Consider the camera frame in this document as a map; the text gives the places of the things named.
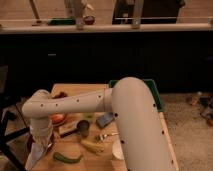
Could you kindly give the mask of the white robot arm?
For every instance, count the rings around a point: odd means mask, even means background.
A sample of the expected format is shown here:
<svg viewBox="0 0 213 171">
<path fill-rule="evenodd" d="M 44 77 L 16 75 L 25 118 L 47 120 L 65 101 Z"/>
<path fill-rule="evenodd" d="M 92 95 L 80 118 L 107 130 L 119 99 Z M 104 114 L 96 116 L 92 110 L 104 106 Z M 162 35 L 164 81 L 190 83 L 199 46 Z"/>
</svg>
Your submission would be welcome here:
<svg viewBox="0 0 213 171">
<path fill-rule="evenodd" d="M 31 120 L 31 134 L 41 139 L 52 132 L 49 116 L 57 113 L 111 112 L 117 124 L 128 171 L 176 171 L 157 104 L 146 83 L 123 78 L 112 88 L 54 99 L 36 91 L 22 107 Z"/>
</svg>

